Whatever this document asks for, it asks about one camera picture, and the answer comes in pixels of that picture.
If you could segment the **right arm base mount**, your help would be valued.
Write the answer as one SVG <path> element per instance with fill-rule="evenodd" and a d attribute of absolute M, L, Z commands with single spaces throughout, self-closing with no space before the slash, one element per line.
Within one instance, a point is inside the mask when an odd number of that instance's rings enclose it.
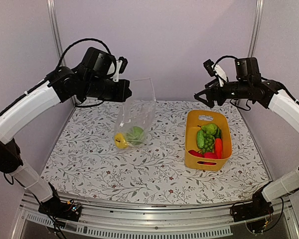
<path fill-rule="evenodd" d="M 267 202 L 261 189 L 252 195 L 249 203 L 235 203 L 230 208 L 230 215 L 234 222 L 247 221 L 247 229 L 254 233 L 263 233 L 272 221 L 274 209 L 272 203 Z"/>

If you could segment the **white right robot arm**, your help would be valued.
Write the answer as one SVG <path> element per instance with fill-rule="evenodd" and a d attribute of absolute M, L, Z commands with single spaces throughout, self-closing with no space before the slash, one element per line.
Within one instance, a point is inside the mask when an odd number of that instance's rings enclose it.
<path fill-rule="evenodd" d="M 281 124 L 274 129 L 286 129 L 292 139 L 299 139 L 299 101 L 283 83 L 263 77 L 255 57 L 225 55 L 216 61 L 208 59 L 202 65 L 213 80 L 194 94 L 196 100 L 210 108 L 229 100 L 257 103 Z M 267 202 L 299 190 L 299 159 L 292 166 L 292 170 L 253 195 L 258 198 L 248 205 L 250 216 L 258 217 L 267 209 Z"/>

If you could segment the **clear zip top bag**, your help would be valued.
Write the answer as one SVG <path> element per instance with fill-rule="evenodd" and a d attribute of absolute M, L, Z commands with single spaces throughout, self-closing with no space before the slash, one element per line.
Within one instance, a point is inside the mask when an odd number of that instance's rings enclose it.
<path fill-rule="evenodd" d="M 156 98 L 151 78 L 134 80 L 130 84 L 132 96 L 121 106 L 114 126 L 114 136 L 126 133 L 133 126 L 139 126 L 144 130 L 145 140 L 143 144 L 129 147 L 141 147 L 146 144 L 148 132 L 155 116 Z"/>

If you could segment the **yellow toy lemon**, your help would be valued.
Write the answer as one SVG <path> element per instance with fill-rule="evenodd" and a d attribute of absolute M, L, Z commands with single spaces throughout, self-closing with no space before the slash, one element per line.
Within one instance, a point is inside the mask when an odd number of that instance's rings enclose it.
<path fill-rule="evenodd" d="M 117 148 L 125 149 L 129 146 L 128 142 L 125 139 L 125 136 L 122 133 L 117 133 L 114 136 L 114 142 Z"/>

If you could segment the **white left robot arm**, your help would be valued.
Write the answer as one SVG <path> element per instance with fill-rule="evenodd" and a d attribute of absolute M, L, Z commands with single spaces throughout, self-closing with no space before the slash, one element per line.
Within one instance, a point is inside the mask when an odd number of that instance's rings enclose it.
<path fill-rule="evenodd" d="M 0 113 L 0 172 L 11 175 L 31 191 L 53 216 L 64 212 L 56 193 L 24 160 L 14 136 L 48 109 L 75 96 L 103 102 L 125 102 L 132 95 L 128 80 L 121 80 L 128 61 L 124 57 L 87 49 L 82 61 L 73 69 L 58 66 L 13 106 Z"/>

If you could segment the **green toy apple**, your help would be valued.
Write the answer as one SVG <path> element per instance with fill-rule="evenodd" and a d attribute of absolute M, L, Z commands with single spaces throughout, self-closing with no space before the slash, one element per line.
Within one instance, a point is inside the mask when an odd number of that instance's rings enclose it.
<path fill-rule="evenodd" d="M 126 140 L 133 146 L 143 144 L 145 140 L 144 130 L 139 126 L 133 126 L 126 133 Z"/>

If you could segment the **red toy bell pepper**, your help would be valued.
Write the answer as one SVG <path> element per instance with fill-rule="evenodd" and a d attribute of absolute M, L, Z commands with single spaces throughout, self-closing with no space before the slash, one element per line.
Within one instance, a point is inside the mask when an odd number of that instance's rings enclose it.
<path fill-rule="evenodd" d="M 206 152 L 203 154 L 203 157 L 208 159 L 218 159 L 217 154 L 213 152 Z"/>

